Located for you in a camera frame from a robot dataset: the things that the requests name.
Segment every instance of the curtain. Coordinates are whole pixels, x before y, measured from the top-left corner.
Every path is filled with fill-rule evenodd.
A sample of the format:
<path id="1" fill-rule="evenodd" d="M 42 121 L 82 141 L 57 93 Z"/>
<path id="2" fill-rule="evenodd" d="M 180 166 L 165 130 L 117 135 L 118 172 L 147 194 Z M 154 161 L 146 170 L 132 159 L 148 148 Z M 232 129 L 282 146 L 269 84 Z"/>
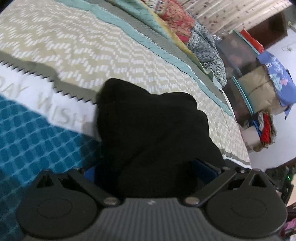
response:
<path id="1" fill-rule="evenodd" d="M 289 0 L 179 0 L 211 34 L 249 30 L 292 3 Z"/>

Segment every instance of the blue checkered fabric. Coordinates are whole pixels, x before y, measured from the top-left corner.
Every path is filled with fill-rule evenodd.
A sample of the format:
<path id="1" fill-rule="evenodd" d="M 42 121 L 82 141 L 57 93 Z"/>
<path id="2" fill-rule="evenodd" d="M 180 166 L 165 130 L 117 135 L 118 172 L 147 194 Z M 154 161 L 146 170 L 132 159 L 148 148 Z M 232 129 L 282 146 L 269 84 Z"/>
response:
<path id="1" fill-rule="evenodd" d="M 40 114 L 0 96 L 0 241 L 22 238 L 16 208 L 42 169 L 87 169 L 99 155 L 100 144 L 91 137 L 53 126 Z"/>

